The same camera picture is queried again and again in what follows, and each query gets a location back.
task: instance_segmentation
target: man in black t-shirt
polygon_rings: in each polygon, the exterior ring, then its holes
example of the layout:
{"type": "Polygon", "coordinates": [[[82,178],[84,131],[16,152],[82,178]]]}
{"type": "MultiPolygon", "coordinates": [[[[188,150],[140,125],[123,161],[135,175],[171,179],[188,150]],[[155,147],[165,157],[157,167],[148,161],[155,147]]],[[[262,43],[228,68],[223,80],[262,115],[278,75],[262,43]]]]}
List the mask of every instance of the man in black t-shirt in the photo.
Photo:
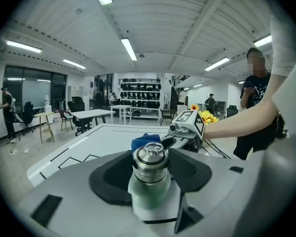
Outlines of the man in black t-shirt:
{"type": "Polygon", "coordinates": [[[1,88],[3,94],[3,104],[0,105],[0,109],[3,109],[3,117],[8,132],[8,140],[6,141],[11,143],[16,143],[17,139],[14,131],[14,113],[13,113],[13,99],[12,95],[9,93],[7,88],[1,88]]]}
{"type": "Polygon", "coordinates": [[[209,94],[209,98],[205,101],[205,106],[207,110],[214,115],[214,105],[215,105],[215,99],[213,98],[214,94],[209,94]]]}
{"type": "MultiPolygon", "coordinates": [[[[250,48],[247,53],[248,67],[252,70],[252,75],[245,79],[241,91],[241,107],[251,108],[257,105],[263,98],[271,74],[265,69],[265,59],[263,54],[256,48],[250,48]]],[[[245,160],[251,148],[253,152],[265,150],[275,139],[277,123],[273,123],[252,134],[238,137],[234,155],[245,160]]]]}

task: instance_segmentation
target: hand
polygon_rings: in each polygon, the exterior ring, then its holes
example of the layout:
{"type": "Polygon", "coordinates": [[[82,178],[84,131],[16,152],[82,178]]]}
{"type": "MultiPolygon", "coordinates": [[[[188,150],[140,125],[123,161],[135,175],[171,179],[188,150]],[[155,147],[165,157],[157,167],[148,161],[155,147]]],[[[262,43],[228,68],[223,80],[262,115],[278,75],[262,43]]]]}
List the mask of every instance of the hand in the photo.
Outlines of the hand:
{"type": "Polygon", "coordinates": [[[245,93],[247,94],[247,95],[251,95],[251,94],[253,94],[254,92],[255,92],[256,90],[254,89],[254,88],[252,88],[252,87],[248,87],[248,88],[245,88],[245,93]]]}

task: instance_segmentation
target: black t-shirt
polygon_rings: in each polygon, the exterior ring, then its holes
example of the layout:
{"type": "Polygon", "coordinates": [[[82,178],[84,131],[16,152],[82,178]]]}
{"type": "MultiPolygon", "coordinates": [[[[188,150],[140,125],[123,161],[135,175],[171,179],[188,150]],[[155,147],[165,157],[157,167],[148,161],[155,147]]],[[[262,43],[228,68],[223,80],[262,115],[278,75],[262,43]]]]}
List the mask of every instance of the black t-shirt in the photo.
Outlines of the black t-shirt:
{"type": "Polygon", "coordinates": [[[3,99],[3,104],[8,104],[7,108],[3,109],[3,115],[9,115],[11,113],[12,97],[11,95],[6,95],[3,99]]]}
{"type": "Polygon", "coordinates": [[[209,105],[207,106],[207,109],[210,109],[210,110],[214,109],[215,99],[209,97],[206,101],[209,102],[209,105]]]}
{"type": "Polygon", "coordinates": [[[245,79],[240,98],[242,98],[243,96],[244,88],[253,87],[255,89],[255,92],[251,94],[248,98],[247,109],[253,107],[254,105],[257,105],[261,101],[266,92],[270,77],[271,74],[267,73],[264,77],[249,76],[245,79]]]}

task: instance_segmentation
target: floor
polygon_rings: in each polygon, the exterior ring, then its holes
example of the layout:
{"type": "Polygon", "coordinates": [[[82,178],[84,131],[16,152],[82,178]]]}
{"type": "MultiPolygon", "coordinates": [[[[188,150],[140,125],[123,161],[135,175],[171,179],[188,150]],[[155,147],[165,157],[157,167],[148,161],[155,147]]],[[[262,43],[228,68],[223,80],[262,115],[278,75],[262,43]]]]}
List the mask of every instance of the floor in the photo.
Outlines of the floor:
{"type": "MultiPolygon", "coordinates": [[[[117,117],[114,117],[114,123],[120,123],[117,117]]],[[[169,120],[163,122],[165,126],[169,124],[169,120]]],[[[132,119],[132,125],[160,126],[156,119],[138,118],[132,119]]],[[[6,144],[4,141],[0,142],[0,188],[7,202],[13,205],[18,204],[22,197],[33,188],[26,175],[32,165],[75,138],[75,127],[72,131],[70,125],[67,124],[67,128],[63,127],[63,131],[61,131],[61,120],[51,124],[51,128],[55,142],[52,142],[48,134],[45,133],[43,134],[43,144],[41,144],[38,128],[33,133],[20,134],[20,140],[15,145],[6,144]]],[[[232,152],[236,145],[236,138],[217,139],[213,142],[218,147],[223,146],[232,152]]]]}

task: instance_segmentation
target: black pants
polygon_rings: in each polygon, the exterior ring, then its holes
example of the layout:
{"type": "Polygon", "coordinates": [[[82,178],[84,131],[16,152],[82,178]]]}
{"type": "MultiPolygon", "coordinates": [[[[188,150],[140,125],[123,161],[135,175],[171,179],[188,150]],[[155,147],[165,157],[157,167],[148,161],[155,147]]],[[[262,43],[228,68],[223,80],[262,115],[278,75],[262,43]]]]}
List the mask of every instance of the black pants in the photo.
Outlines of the black pants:
{"type": "Polygon", "coordinates": [[[214,115],[214,109],[207,109],[211,114],[214,115]]]}
{"type": "Polygon", "coordinates": [[[4,122],[5,122],[6,130],[8,132],[8,139],[11,139],[11,136],[15,138],[16,136],[15,136],[14,126],[13,126],[14,115],[12,112],[4,115],[4,122]]]}
{"type": "Polygon", "coordinates": [[[276,125],[276,120],[274,120],[271,125],[258,132],[238,137],[233,154],[245,160],[251,148],[253,152],[265,150],[275,139],[276,125]]]}

